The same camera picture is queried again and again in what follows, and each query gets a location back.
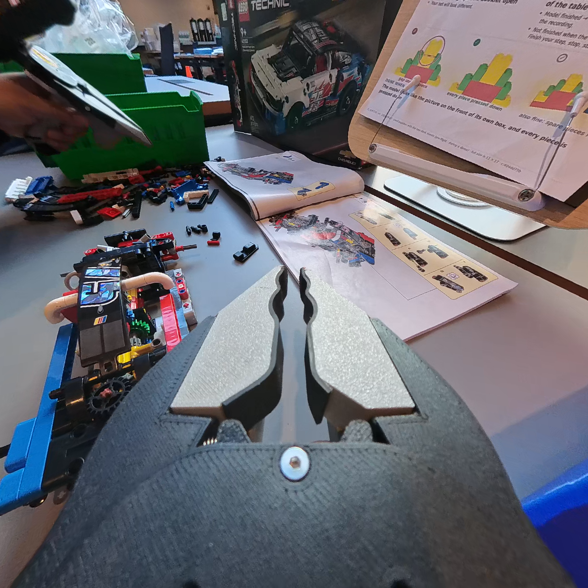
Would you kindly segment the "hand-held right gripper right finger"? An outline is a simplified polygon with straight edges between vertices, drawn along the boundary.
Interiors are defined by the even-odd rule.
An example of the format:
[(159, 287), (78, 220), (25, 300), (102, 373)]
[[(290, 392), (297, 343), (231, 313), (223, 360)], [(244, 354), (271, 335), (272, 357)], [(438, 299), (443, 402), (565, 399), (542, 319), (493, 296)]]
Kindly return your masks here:
[(357, 419), (407, 415), (415, 403), (370, 317), (311, 270), (301, 268), (308, 405), (343, 430)]

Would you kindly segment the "wooden document stand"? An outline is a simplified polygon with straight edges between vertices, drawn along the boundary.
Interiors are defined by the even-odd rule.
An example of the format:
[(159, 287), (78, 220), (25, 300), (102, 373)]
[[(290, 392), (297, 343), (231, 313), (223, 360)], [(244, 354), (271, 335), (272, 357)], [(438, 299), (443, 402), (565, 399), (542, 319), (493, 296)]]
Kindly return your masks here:
[(478, 198), (564, 229), (587, 228), (587, 182), (565, 201), (507, 179), (361, 114), (420, 1), (403, 1), (364, 97), (349, 128), (349, 145), (362, 159), (434, 185)]

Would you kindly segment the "pile of building bricks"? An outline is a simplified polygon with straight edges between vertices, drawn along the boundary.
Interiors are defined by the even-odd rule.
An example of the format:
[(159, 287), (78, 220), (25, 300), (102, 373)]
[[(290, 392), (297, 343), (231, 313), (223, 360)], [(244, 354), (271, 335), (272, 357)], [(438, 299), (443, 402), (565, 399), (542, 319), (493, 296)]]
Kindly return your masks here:
[(58, 187), (52, 176), (16, 180), (6, 199), (27, 221), (70, 217), (77, 225), (94, 226), (128, 214), (139, 218), (144, 200), (160, 205), (170, 199), (178, 205), (171, 188), (189, 179), (200, 184), (199, 190), (209, 191), (211, 175), (204, 165), (165, 168), (148, 162), (144, 169), (86, 174), (79, 187)]

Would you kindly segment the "open instruction booklet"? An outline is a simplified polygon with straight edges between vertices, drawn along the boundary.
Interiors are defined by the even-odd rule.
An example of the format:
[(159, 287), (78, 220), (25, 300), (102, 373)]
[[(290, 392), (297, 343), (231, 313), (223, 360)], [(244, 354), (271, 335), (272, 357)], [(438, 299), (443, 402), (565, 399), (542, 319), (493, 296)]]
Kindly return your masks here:
[(244, 197), (296, 278), (303, 267), (316, 272), (404, 340), (517, 286), (365, 194), (355, 171), (296, 152), (206, 166)]

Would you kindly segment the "person's left hand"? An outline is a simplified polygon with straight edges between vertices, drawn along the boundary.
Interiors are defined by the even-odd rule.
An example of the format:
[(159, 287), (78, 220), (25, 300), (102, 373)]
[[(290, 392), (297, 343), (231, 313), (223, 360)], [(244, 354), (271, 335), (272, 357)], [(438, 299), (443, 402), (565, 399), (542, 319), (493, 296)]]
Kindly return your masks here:
[(46, 143), (57, 152), (66, 151), (75, 141), (84, 136), (88, 122), (75, 110), (53, 104), (40, 85), (24, 73), (1, 74), (1, 143), (9, 137), (30, 138), (31, 129), (48, 125), (40, 134), (41, 143)]

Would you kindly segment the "white background table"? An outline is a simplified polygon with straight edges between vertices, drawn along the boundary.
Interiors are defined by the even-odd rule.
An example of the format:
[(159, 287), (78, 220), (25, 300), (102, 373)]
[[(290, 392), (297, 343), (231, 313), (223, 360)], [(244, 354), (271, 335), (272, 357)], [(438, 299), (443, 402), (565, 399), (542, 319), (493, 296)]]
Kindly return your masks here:
[(188, 96), (195, 92), (203, 102), (204, 116), (231, 116), (229, 90), (226, 85), (184, 76), (146, 76), (148, 92), (177, 92)]

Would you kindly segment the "white stand base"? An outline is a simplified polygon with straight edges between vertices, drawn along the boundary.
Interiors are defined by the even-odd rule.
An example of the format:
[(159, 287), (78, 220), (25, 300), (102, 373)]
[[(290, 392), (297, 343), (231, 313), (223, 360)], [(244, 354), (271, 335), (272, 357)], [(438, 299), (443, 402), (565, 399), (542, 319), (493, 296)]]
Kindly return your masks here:
[(387, 179), (384, 187), (490, 240), (514, 241), (544, 228), (529, 218), (406, 175)]

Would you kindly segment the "printed guide sheet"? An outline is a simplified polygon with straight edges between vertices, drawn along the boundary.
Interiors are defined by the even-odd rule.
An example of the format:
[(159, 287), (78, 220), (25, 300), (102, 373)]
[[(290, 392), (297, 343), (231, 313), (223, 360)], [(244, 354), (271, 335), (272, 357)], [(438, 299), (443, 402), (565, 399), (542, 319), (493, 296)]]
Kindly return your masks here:
[(587, 1), (420, 1), (361, 114), (563, 202), (587, 182)]

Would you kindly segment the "blue curved panel piece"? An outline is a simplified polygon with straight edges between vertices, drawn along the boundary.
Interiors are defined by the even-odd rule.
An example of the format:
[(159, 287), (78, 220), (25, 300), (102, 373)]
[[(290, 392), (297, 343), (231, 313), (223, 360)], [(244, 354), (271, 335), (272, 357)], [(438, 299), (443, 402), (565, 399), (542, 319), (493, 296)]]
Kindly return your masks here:
[(200, 189), (200, 184), (195, 179), (189, 179), (183, 183), (177, 184), (177, 186), (171, 188), (171, 192), (175, 202), (178, 205), (185, 203), (184, 194), (186, 192), (194, 192)]

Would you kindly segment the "partly built toy car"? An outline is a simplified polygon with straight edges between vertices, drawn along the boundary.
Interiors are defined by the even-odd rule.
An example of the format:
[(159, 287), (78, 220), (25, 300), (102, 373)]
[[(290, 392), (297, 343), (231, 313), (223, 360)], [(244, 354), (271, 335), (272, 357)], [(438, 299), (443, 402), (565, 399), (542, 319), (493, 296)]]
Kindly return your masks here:
[(172, 232), (105, 237), (64, 278), (45, 317), (56, 338), (40, 407), (4, 449), (1, 514), (70, 489), (100, 431), (140, 379), (197, 324)]

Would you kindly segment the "green plastic bin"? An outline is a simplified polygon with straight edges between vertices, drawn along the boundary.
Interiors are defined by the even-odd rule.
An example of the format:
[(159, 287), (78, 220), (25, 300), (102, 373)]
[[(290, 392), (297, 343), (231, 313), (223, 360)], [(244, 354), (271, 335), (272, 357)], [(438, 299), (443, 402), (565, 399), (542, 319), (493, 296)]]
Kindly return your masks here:
[(103, 149), (92, 131), (68, 151), (38, 155), (46, 168), (59, 167), (69, 179), (84, 174), (143, 168), (149, 161), (173, 167), (200, 164), (209, 159), (202, 100), (194, 92), (147, 93), (139, 55), (59, 54), (55, 56), (77, 75), (107, 96), (146, 133), (152, 146), (124, 138)]

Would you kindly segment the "clear plastic bag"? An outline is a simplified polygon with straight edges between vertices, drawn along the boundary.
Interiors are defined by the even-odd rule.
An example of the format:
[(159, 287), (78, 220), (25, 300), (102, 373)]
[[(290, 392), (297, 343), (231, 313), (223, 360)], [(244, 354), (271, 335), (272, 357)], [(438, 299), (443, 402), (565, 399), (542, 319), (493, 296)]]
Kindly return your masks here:
[(55, 25), (31, 42), (52, 54), (126, 54), (138, 45), (133, 23), (117, 1), (75, 1), (70, 26)]

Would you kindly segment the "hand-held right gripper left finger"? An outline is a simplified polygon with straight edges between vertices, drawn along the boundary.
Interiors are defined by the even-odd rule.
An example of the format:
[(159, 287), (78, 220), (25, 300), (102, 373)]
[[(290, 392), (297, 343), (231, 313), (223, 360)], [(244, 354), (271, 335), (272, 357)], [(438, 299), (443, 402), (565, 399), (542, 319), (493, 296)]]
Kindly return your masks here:
[(254, 442), (281, 399), (288, 271), (277, 266), (215, 317), (170, 412), (238, 420)]

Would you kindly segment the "blue plastic container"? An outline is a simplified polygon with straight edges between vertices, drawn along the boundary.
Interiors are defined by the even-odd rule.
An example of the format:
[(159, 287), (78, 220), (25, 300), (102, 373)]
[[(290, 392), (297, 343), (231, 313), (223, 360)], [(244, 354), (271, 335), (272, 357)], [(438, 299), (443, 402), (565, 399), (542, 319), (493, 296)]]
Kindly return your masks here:
[(542, 540), (578, 587), (587, 587), (587, 460), (522, 500)]

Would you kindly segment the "black toy car set box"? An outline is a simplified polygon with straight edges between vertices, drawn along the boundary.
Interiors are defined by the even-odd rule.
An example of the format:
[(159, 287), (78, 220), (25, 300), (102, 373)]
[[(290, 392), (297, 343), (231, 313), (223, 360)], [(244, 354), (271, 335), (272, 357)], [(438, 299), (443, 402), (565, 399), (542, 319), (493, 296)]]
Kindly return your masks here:
[(401, 1), (215, 1), (236, 131), (350, 169), (348, 131)]

